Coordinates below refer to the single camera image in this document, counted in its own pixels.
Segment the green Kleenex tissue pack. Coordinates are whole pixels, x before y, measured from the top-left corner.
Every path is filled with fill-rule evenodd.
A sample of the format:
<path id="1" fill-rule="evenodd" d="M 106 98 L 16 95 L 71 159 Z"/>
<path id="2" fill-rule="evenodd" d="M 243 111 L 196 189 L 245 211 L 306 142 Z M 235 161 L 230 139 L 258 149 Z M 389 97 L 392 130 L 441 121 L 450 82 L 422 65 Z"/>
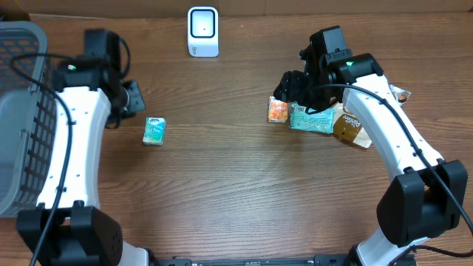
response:
<path id="1" fill-rule="evenodd" d="M 163 117 L 148 117 L 143 134 L 143 143 L 146 145 L 161 146 L 166 134 L 166 119 Z"/>

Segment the orange tissue packet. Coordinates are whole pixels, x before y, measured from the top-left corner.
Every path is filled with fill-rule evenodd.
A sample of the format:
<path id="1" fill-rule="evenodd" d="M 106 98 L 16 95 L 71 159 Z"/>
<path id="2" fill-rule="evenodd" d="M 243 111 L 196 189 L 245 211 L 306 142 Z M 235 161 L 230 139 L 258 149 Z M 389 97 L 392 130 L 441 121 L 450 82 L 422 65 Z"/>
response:
<path id="1" fill-rule="evenodd" d="M 268 122 L 285 123 L 287 121 L 287 103 L 270 96 L 268 100 Z"/>

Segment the light green wipes packet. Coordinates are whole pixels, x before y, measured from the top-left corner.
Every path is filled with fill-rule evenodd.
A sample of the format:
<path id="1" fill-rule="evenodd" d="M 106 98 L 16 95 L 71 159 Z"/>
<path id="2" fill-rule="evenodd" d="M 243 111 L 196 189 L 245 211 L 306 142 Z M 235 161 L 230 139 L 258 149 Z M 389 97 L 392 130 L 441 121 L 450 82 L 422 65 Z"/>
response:
<path id="1" fill-rule="evenodd" d="M 333 133 L 334 109 L 326 109 L 318 113 L 313 113 L 312 109 L 306 113 L 305 110 L 304 106 L 297 103 L 291 104 L 290 129 L 324 134 Z"/>

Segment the clear bagged bread pack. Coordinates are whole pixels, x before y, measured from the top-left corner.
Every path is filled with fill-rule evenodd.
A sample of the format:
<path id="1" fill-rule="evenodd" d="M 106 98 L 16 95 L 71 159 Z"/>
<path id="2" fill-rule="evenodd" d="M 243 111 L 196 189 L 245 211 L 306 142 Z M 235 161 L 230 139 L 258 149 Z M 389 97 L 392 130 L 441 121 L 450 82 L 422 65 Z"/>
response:
<path id="1" fill-rule="evenodd" d="M 411 95 L 410 91 L 396 87 L 393 84 L 389 84 L 389 89 L 399 106 L 402 106 Z M 355 115 L 344 108 L 342 103 L 337 103 L 333 109 L 336 111 L 333 134 L 346 143 L 352 143 L 365 149 L 369 148 L 372 141 Z"/>

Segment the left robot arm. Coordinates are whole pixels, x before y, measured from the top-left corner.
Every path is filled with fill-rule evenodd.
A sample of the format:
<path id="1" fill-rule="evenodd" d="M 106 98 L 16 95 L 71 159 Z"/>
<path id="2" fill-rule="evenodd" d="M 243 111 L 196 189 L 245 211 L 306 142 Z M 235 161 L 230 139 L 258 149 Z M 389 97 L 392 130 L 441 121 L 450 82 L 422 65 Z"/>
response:
<path id="1" fill-rule="evenodd" d="M 32 210 L 18 214 L 16 229 L 32 251 L 32 265 L 152 265 L 151 251 L 123 239 L 120 225 L 102 212 L 98 166 L 103 132 L 145 108 L 136 81 L 128 80 L 130 53 L 117 33 L 84 33 L 84 53 L 58 56 L 51 84 L 55 138 L 45 184 Z"/>

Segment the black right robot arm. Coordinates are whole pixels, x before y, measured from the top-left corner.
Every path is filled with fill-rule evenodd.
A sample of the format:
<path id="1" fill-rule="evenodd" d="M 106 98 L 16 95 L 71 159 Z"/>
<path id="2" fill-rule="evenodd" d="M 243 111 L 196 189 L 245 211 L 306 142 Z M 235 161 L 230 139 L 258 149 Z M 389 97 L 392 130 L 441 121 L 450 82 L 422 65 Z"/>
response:
<path id="1" fill-rule="evenodd" d="M 468 173 L 447 162 L 400 107 L 384 71 L 369 54 L 354 55 L 340 27 L 319 30 L 300 51 L 303 71 L 286 72 L 274 97 L 316 116 L 341 103 L 364 128 L 389 175 L 376 208 L 378 228 L 345 254 L 317 255 L 315 265 L 413 265 L 428 241 L 468 221 Z"/>

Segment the white barcode scanner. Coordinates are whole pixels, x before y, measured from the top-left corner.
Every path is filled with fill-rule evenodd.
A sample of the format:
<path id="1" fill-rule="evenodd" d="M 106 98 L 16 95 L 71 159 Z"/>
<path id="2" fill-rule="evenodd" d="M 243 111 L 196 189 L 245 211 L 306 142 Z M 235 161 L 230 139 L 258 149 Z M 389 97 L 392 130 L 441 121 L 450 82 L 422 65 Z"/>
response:
<path id="1" fill-rule="evenodd" d="M 188 11 L 188 51 L 195 58 L 219 55 L 219 13 L 214 7 L 196 6 Z"/>

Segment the grey plastic shopping basket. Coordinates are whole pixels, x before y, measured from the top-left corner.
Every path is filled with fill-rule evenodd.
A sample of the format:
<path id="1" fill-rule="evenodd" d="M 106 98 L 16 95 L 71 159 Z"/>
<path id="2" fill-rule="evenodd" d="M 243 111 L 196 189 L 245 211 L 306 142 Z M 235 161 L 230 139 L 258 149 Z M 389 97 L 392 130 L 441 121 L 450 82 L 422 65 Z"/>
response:
<path id="1" fill-rule="evenodd" d="M 15 63 L 17 69 L 45 84 L 52 64 L 35 53 L 47 52 L 47 36 L 28 21 L 1 23 L 1 216 L 15 217 L 33 209 L 47 179 L 55 136 L 54 98 L 9 67 L 23 54 L 30 58 Z"/>

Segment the brown cardboard backdrop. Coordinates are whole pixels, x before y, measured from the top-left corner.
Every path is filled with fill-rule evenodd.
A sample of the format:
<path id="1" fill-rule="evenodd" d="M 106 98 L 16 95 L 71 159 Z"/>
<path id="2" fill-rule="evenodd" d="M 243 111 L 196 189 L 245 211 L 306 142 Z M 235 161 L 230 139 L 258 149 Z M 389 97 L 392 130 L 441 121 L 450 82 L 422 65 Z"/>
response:
<path id="1" fill-rule="evenodd" d="M 280 16 L 345 13 L 447 13 L 472 9 L 472 0 L 15 0 L 2 7 L 26 13 L 96 18 L 184 17 L 194 6 L 222 16 Z"/>

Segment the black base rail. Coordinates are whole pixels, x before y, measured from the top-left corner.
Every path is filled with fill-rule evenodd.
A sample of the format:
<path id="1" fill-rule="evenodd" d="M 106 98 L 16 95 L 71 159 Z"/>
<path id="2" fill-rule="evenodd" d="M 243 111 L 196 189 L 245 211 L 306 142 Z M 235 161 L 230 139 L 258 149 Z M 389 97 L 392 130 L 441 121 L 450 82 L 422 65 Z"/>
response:
<path id="1" fill-rule="evenodd" d="M 150 260 L 154 266 L 357 266 L 359 263 L 348 255 L 325 254 L 311 258 L 282 259 L 156 259 Z"/>

